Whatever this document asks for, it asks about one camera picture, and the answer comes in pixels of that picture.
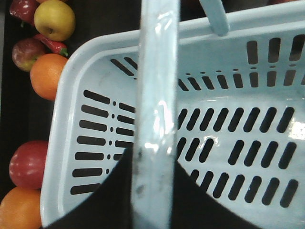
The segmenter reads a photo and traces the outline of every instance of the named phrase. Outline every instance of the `shopping basket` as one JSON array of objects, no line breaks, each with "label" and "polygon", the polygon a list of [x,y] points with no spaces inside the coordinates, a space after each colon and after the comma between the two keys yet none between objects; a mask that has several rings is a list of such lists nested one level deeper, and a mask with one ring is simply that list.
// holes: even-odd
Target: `shopping basket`
[{"label": "shopping basket", "polygon": [[[243,219],[302,229],[305,1],[226,18],[223,36],[207,18],[180,23],[177,160]],[[42,186],[44,226],[84,201],[133,145],[139,34],[92,39],[64,68]]]}]

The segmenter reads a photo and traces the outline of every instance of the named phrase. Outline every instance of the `apple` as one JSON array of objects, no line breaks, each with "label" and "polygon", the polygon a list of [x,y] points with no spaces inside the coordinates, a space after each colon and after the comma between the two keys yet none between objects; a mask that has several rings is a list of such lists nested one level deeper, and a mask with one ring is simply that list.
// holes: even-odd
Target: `apple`
[{"label": "apple", "polygon": [[39,40],[26,38],[13,46],[12,59],[19,69],[30,72],[36,60],[46,53],[45,46]]},{"label": "apple", "polygon": [[47,0],[36,9],[34,25],[39,33],[50,40],[62,42],[75,30],[75,14],[64,2]]}]

